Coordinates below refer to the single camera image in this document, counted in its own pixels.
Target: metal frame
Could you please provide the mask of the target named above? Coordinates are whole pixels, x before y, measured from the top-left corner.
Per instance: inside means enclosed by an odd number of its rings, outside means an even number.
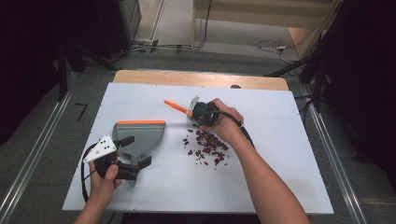
[[[157,33],[158,24],[160,22],[160,17],[163,13],[163,6],[164,6],[164,0],[158,0],[158,1],[160,2],[160,4],[158,7],[158,11],[156,11],[157,15],[155,17],[155,20],[153,21],[152,26],[151,26],[151,33],[149,34],[149,36],[135,37],[134,40],[140,41],[140,42],[147,42],[147,43],[151,43],[151,44],[154,42],[154,38]]]
[[[20,169],[20,172],[6,193],[6,197],[0,207],[0,224],[8,223],[9,219],[11,218],[18,201],[26,189],[32,174],[35,171],[35,168],[47,147],[47,143],[49,142],[59,119],[66,109],[66,106],[73,93],[75,83],[78,81],[78,76],[75,72],[72,73],[69,81],[70,89],[65,94],[64,99],[61,102],[58,102],[54,107],[43,131],[38,136],[37,141],[35,141],[35,145],[33,146],[29,156],[27,157],[22,168]]]
[[[305,95],[311,94],[311,91],[305,85],[302,85],[302,89]],[[332,166],[332,170],[334,171],[335,178],[337,179],[344,200],[346,201],[346,206],[349,210],[349,214],[353,220],[353,223],[368,223],[364,212],[361,209],[361,204],[355,193],[355,190],[353,189],[352,184],[347,177],[347,172],[338,157],[337,150],[332,143],[332,139],[329,135],[329,132],[327,131],[321,114],[316,112],[315,107],[312,104],[309,106],[309,112],[317,127],[320,139],[323,143],[324,150],[326,151],[330,165]]]

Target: cable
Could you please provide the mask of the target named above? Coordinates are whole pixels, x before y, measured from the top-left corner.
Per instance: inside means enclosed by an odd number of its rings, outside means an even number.
[[[119,57],[118,57],[117,59],[114,59],[114,60],[111,61],[111,62],[108,62],[108,63],[113,64],[113,63],[118,62],[119,60],[121,60],[121,59],[125,56],[126,53],[127,53],[127,52],[123,52],[123,53],[121,53],[121,54],[114,54],[113,56],[119,56]],[[101,65],[100,63],[91,63],[91,62],[84,62],[84,63],[87,64],[87,65],[90,65],[90,66]]]
[[[305,121],[306,121],[306,113],[308,112],[309,105],[313,104],[313,103],[314,103],[314,100],[311,99],[311,100],[307,101],[305,103],[305,105],[301,109],[299,109],[299,112],[304,111],[304,113],[303,113],[303,125],[304,125],[304,127],[305,127]]]
[[[108,220],[107,224],[110,224],[113,221],[113,218],[114,218],[115,215],[116,215],[116,213],[111,214],[111,217]]]
[[[304,39],[303,41],[301,41],[300,43],[294,45],[294,47],[303,44],[303,43],[305,42],[305,40],[306,40],[309,36],[311,36],[311,35],[314,33],[314,31],[315,31],[316,29],[318,29],[318,27],[319,27],[321,24],[323,24],[326,20],[328,20],[328,19],[330,18],[330,14],[332,14],[332,11],[331,11],[331,10],[330,10],[329,14],[327,14],[326,18],[325,18],[323,21],[321,21],[321,22],[311,31],[311,33],[310,33],[308,36],[306,36],[305,39]]]
[[[86,180],[88,177],[90,177],[91,175],[93,175],[93,173],[95,173],[96,170],[93,170],[90,174],[88,174],[87,176],[84,177],[84,180]]]
[[[266,49],[262,49],[262,46],[261,46],[261,43],[265,43],[265,42],[271,42],[270,43],[270,50],[266,50]],[[274,51],[272,50],[272,44],[273,43],[279,43],[279,42],[283,42],[283,43],[285,43],[286,45],[280,45],[279,46],[279,48],[281,48],[281,50],[282,49],[285,49],[288,45],[289,45],[289,42],[288,41],[286,41],[286,40],[262,40],[262,41],[260,41],[259,43],[256,43],[254,46],[257,48],[257,49],[259,49],[259,50],[262,50],[262,51],[272,51],[273,53],[274,53]]]
[[[248,134],[248,131],[246,130],[246,128],[244,127],[244,125],[242,124],[241,121],[237,120],[233,115],[231,115],[230,113],[224,112],[224,111],[211,111],[211,112],[205,112],[202,115],[207,115],[207,114],[222,114],[225,117],[231,119],[233,122],[235,122],[235,124],[238,126],[238,128],[242,131],[242,133],[244,134],[244,136],[246,137],[246,139],[250,142],[250,144],[254,147],[253,141],[250,138],[250,135]]]
[[[90,153],[91,149],[93,149],[96,146],[96,144],[91,145],[90,147],[87,148],[87,150],[85,150],[84,155],[82,156],[81,159],[81,189],[82,189],[82,197],[84,198],[85,203],[88,201],[89,197],[88,197],[88,192],[87,192],[87,188],[85,187],[85,179],[86,177],[84,177],[84,158],[87,157],[88,153]]]
[[[289,62],[289,61],[286,61],[286,60],[284,60],[282,57],[280,57],[280,54],[283,52],[283,49],[280,51],[280,53],[276,53],[276,52],[274,52],[274,50],[273,50],[273,48],[272,48],[272,45],[274,44],[274,42],[276,42],[276,43],[278,43],[278,41],[283,41],[283,42],[285,42],[285,43],[287,43],[287,45],[285,46],[285,47],[287,47],[288,45],[289,45],[289,42],[288,41],[285,41],[285,40],[273,40],[273,41],[271,41],[271,43],[270,43],[270,50],[275,54],[275,56],[278,58],[278,59],[280,59],[280,60],[282,60],[283,62],[285,62],[285,63],[291,63],[291,62]]]
[[[296,72],[296,70],[295,69],[293,69],[293,71],[297,74],[297,76],[299,76],[300,74],[298,73],[298,72]],[[289,74],[289,76],[291,76],[291,77],[296,77],[295,75],[293,75],[290,71],[288,72],[288,74]]]
[[[302,96],[294,96],[294,99],[301,99],[301,98],[312,98],[314,97],[313,95],[302,95]]]
[[[138,45],[138,46],[135,47],[135,48],[132,48],[130,50],[124,51],[123,53],[115,54],[115,55],[123,55],[123,54],[129,53],[129,52],[141,51],[141,50],[144,50],[144,49],[183,49],[183,50],[199,50],[199,49],[201,49],[206,43],[207,22],[209,20],[209,14],[210,14],[211,6],[212,6],[212,0],[209,1],[209,6],[208,6],[207,12],[206,12],[204,39],[201,41],[199,46],[194,46],[193,48],[191,48],[190,45],[157,45],[157,46],[151,46],[151,45],[146,45],[144,43],[134,44],[134,42],[133,42],[133,45]]]

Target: hand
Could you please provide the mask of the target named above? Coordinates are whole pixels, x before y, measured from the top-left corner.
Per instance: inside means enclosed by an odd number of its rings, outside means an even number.
[[[90,172],[93,172],[93,170],[94,164],[93,162],[90,162]],[[103,207],[107,207],[113,198],[114,189],[122,183],[122,180],[115,179],[118,172],[118,165],[111,165],[108,167],[104,178],[94,172],[91,175],[91,194],[89,201],[95,202]]]
[[[218,107],[220,111],[227,112],[234,116],[242,124],[244,123],[244,117],[242,117],[242,115],[235,108],[228,107],[218,98],[214,99],[212,102]],[[233,141],[238,140],[241,136],[244,137],[236,123],[221,114],[219,115],[218,121],[216,121],[213,126],[207,127],[201,125],[199,128],[209,133],[215,133],[219,138],[229,144],[233,144]]]

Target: person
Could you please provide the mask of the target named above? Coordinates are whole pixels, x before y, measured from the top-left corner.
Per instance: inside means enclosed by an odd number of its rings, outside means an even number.
[[[218,98],[212,102],[220,111],[227,112],[242,123],[244,122],[243,116],[235,108],[228,107]],[[310,223],[303,207],[289,187],[260,156],[233,120],[220,115],[213,126],[200,126],[199,128],[215,133],[235,151],[241,162],[250,197],[261,223]],[[113,165],[107,170],[106,178],[92,175],[90,199],[76,223],[97,223],[98,218],[111,201],[114,189],[120,184],[119,180],[114,180],[117,171],[118,167]]]

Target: orange tool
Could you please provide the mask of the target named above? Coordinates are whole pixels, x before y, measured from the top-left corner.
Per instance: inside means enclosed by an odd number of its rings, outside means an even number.
[[[186,114],[189,118],[192,117],[192,111],[190,111],[190,113],[189,113],[189,110],[186,109],[186,108],[184,108],[183,106],[178,105],[178,104],[175,104],[175,103],[170,102],[170,101],[168,101],[168,100],[164,100],[164,102],[165,102],[167,105],[170,105],[172,108],[174,108],[174,109],[176,109],[176,110],[182,112],[183,114]]]

